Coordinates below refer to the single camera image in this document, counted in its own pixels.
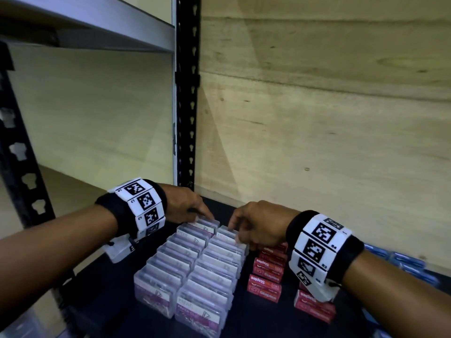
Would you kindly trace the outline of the person's right hand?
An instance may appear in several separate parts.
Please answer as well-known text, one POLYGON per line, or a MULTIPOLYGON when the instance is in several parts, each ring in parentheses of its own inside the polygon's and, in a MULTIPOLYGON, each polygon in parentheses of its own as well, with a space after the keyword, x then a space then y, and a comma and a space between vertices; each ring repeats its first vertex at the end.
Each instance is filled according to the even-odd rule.
POLYGON ((250 250, 263 246, 277 246, 286 241, 286 230, 291 221, 301 212, 265 200, 249 202, 242 206, 253 206, 253 243, 247 244, 250 250))

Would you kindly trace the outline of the person's left hand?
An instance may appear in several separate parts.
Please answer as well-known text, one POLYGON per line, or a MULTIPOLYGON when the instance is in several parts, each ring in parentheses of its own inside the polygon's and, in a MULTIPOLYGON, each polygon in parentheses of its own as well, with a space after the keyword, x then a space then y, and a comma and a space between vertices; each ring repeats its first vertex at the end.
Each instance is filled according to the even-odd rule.
POLYGON ((160 183, 167 199, 166 219, 170 222, 181 224, 187 223, 188 205, 203 201, 203 198, 186 187, 178 187, 160 183))

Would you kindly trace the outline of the person's right forearm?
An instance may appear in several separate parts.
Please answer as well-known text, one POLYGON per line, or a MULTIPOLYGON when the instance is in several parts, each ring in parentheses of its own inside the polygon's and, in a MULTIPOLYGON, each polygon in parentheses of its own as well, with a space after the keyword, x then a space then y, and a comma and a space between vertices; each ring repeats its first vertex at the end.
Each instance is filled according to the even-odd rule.
POLYGON ((366 250, 341 285, 392 338, 451 338, 451 296, 366 250))

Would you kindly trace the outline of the person's left forearm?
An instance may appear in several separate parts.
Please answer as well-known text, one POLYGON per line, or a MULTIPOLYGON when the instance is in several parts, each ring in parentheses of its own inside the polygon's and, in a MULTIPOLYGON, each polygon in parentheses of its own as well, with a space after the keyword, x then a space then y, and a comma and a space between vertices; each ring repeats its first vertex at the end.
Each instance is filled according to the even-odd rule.
POLYGON ((113 214, 92 205, 0 239, 0 313, 33 305, 117 230, 113 214))

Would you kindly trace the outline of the stack of red staple boxes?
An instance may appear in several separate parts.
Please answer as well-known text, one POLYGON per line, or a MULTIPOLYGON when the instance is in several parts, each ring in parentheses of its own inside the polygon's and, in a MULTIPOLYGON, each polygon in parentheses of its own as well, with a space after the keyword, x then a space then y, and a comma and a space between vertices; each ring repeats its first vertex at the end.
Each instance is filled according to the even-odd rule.
MULTIPOLYGON (((288 244, 260 246, 249 276, 247 291, 278 303, 282 294, 282 279, 288 265, 288 244)), ((333 301, 320 302, 308 290, 306 282, 299 281, 294 297, 294 308, 322 322, 330 324, 336 315, 333 301)))

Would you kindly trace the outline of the left wrist marker band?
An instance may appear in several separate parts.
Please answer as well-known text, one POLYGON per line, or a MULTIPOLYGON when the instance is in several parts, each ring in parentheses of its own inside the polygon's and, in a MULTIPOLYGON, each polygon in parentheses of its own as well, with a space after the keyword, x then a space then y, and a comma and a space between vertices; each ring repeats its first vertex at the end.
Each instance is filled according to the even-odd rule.
POLYGON ((100 196, 95 204, 107 209, 116 219, 116 238, 128 235, 140 240, 165 225, 167 198, 157 183, 135 178, 100 196))

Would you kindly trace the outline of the wrist marker band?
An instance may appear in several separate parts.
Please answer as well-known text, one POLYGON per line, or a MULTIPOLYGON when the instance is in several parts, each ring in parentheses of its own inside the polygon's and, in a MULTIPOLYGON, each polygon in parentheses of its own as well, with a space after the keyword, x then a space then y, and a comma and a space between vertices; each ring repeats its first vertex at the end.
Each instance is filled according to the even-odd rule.
POLYGON ((313 210, 294 217, 286 241, 292 249, 291 271, 319 302, 335 298, 346 271, 364 250, 350 229, 313 210))
POLYGON ((116 219, 116 238, 128 235, 140 240, 165 225, 167 198, 157 183, 135 178, 100 196, 95 204, 107 209, 116 219))

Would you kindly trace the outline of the rows of clear plastic boxes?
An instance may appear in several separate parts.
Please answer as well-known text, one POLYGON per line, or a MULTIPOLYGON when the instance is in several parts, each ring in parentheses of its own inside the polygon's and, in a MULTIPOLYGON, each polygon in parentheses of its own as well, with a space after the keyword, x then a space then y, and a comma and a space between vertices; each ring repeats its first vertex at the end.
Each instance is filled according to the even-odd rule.
POLYGON ((249 254, 237 234, 204 217, 181 224, 135 273, 136 299, 208 338, 219 338, 249 254))

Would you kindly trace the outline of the right wrist marker band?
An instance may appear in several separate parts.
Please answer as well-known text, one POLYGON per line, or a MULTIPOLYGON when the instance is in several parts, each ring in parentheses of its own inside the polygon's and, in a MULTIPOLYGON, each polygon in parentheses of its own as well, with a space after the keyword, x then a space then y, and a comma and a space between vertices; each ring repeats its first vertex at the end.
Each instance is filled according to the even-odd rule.
POLYGON ((294 217, 286 241, 292 249, 291 271, 319 302, 335 298, 346 271, 364 250, 350 229, 313 210, 294 217))

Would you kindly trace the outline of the row of blue boxes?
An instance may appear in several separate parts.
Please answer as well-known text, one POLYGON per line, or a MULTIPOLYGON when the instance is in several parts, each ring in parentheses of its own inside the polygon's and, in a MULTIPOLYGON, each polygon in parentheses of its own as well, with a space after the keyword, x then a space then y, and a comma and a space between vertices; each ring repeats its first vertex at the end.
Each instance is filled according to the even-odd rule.
POLYGON ((420 259, 401 254, 395 251, 388 251, 377 246, 364 244, 364 248, 370 253, 400 268, 417 279, 420 279, 431 286, 438 288, 440 281, 438 278, 426 271, 426 263, 420 259))

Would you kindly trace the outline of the grey metal shelf beam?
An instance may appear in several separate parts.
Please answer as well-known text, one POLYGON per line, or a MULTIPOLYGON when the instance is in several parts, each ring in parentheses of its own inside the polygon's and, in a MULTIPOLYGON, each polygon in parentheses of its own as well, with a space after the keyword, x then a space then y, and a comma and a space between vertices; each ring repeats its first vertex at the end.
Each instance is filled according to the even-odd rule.
POLYGON ((0 0, 0 41, 174 54, 175 28, 123 0, 0 0))

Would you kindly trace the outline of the black perforated shelf post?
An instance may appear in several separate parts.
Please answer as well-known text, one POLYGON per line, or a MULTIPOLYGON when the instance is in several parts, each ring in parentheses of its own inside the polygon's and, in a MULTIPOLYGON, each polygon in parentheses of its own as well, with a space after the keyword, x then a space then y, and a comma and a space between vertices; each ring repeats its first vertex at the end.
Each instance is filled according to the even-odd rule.
POLYGON ((9 79, 13 70, 8 45, 0 41, 0 175, 28 229, 55 219, 55 213, 9 79))
POLYGON ((202 0, 176 0, 177 185, 194 190, 202 0))

